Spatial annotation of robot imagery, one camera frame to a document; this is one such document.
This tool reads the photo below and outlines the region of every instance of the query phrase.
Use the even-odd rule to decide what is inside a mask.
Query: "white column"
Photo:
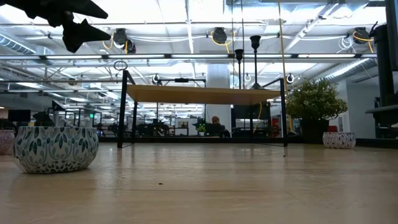
[[[227,64],[210,64],[207,66],[208,88],[229,88],[229,69]],[[231,105],[207,105],[206,121],[211,123],[211,118],[217,116],[220,123],[231,132]]]

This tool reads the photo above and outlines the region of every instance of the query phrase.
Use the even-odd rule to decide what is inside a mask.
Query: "ceiling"
[[[244,48],[245,54],[252,54],[249,37],[261,35],[259,54],[280,54],[281,38],[279,11],[276,3],[269,1],[250,0],[93,0],[104,9],[109,17],[97,19],[75,14],[75,22],[87,19],[93,26],[112,34],[116,28],[127,29],[127,35],[134,41],[137,54],[227,54],[234,49]],[[369,53],[368,44],[348,44],[344,48],[342,39],[347,33],[352,34],[355,27],[365,27],[369,32],[373,24],[386,22],[385,7],[369,5],[370,1],[347,1],[347,4],[331,6],[327,1],[284,1],[281,5],[283,18],[282,32],[286,54],[350,54],[353,52]],[[323,19],[318,19],[330,9]],[[216,45],[211,32],[215,27],[223,27],[229,41],[228,46]],[[0,34],[7,34],[29,47],[43,46],[57,55],[70,55],[62,42],[62,28],[53,28],[47,21],[36,18],[29,19],[21,10],[10,6],[0,7]],[[111,46],[111,41],[85,43],[77,55],[123,54],[124,51]],[[17,52],[0,46],[1,55],[18,55]],[[129,64],[129,72],[138,84],[150,85],[152,78],[205,78],[207,65],[217,63],[215,60],[125,60]],[[113,68],[115,60],[76,60],[56,62],[53,65],[27,60],[0,61],[3,80],[116,80],[118,71]],[[228,63],[231,74],[237,70],[238,64],[231,59]],[[285,64],[286,73],[296,77],[315,77],[318,74],[338,65],[333,60],[327,61],[289,61]],[[283,74],[281,60],[259,62],[259,83],[261,85],[273,81]],[[245,73],[254,75],[254,63],[244,64]],[[83,86],[71,86],[67,83],[43,85],[46,89],[84,89]],[[22,85],[3,85],[3,89],[28,89]],[[104,90],[120,90],[120,82],[102,83]],[[69,93],[59,93],[70,97]],[[104,101],[96,94],[84,97],[92,102]]]

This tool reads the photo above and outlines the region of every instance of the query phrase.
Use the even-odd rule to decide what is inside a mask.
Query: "blue and white patterned pot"
[[[356,137],[354,133],[323,133],[323,144],[331,149],[352,149]]]
[[[95,128],[21,127],[14,140],[14,162],[28,174],[86,169],[98,152]]]

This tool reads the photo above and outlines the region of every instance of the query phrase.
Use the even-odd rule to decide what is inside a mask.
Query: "wooden tabletop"
[[[182,86],[128,85],[128,95],[146,103],[203,103],[253,105],[280,96],[275,90],[238,90]]]

